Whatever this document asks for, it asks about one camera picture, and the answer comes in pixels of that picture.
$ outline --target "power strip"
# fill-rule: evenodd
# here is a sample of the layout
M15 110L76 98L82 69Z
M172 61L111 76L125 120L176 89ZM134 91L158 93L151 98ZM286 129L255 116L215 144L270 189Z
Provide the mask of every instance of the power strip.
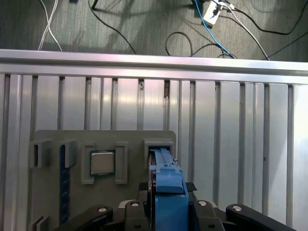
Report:
M211 1L203 19L205 23L209 26L214 26L220 13L222 10L223 6L219 6L219 9L217 10L217 4L213 1Z

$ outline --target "white cable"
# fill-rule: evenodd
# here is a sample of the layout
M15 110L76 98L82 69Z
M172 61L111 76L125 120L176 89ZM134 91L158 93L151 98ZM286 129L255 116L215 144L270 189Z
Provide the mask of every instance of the white cable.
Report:
M247 31L247 33L254 39L254 41L256 41L257 45L260 47L262 53L264 54L264 56L266 57L267 60L269 60L270 58L268 57L268 55L265 53L263 47L261 46L261 44L259 43L259 41L256 39L256 37L247 29L247 27L245 27L243 25L243 23L236 17L236 15L234 14L233 10L230 8L230 6L228 6L227 4L225 4L224 2L219 2L218 4L225 6L228 8L228 10L233 14L233 17L237 20L237 22L245 29L245 31Z
M49 21L48 21L49 26L51 24L51 21L52 21L52 18L54 16L54 13L55 13L55 11L57 9L57 5L58 5L58 0L55 0L54 5L53 5L53 9L52 9L52 12L51 12L51 16L50 16ZM47 32L48 32L48 25L46 25L46 28L45 28L44 33L42 35L42 38L40 40L40 43L39 43L39 46L38 46L39 47L38 48L39 51L43 48L43 44L44 44Z
M44 11L45 11L45 14L46 14L46 20L47 20L47 27L48 27L49 33L50 33L51 37L53 38L53 40L56 42L56 44L59 47L60 51L62 51L62 48L61 48L60 44L58 43L57 39L55 38L55 36L53 35L53 33L52 33L51 29L50 29L50 23L49 23L49 18L48 18L48 13L47 13L46 6L45 6L45 4L43 3L42 0L39 0L39 1L42 3L42 5L44 7Z

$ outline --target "blue plastic block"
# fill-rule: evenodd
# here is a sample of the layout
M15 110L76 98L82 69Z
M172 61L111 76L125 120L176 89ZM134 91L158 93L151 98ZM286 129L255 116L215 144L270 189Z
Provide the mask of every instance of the blue plastic block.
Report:
M188 231L188 191L182 179L184 194L155 196L156 231Z
M156 166L150 166L150 171L156 171L156 192L183 194L182 170L177 166L166 148L155 148Z
M156 165L155 230L188 231L188 191L181 168L166 148L151 149Z

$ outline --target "gray plastic holder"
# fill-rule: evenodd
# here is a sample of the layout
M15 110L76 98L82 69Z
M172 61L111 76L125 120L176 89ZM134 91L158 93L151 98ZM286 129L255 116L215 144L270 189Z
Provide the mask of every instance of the gray plastic holder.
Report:
M59 141L59 145L65 146L65 167L71 167L76 163L77 159L77 142L75 140Z
M35 222L29 225L30 231L49 231L49 217L41 216Z
M81 183L94 184L94 177L90 175L90 152L96 149L96 142L88 141L81 146Z
M47 167L50 164L51 140L32 141L30 143L29 166Z
M144 142L144 169L149 167L149 148L150 147L167 147L173 158L175 158L175 144L170 139L143 139Z
M115 183L128 183L128 142L118 141L115 144Z

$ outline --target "gray carpet floor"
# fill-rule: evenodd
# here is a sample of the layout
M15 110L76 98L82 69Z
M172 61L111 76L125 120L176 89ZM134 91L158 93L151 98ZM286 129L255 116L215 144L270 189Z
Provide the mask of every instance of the gray carpet floor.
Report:
M264 29L289 31L306 0L230 0L237 8L250 14ZM44 1L49 14L53 0ZM201 25L190 0L99 0L96 13L130 41L138 54L166 55L165 41L169 34L188 34L194 51L212 42ZM268 55L308 31L308 7L294 32L289 36L260 32L247 18L236 13L244 25L259 39ZM263 59L253 39L224 11L212 28L231 53L242 59ZM0 48L36 50L46 26L39 0L0 0ZM64 51L95 53L132 53L127 43L114 31L101 24L91 13L87 0L70 3L59 0L51 29ZM190 54L189 44L181 35L170 38L170 53ZM57 51L51 36L46 37L43 50ZM197 57L217 57L217 47L200 51ZM308 62L308 36L272 57L272 60Z

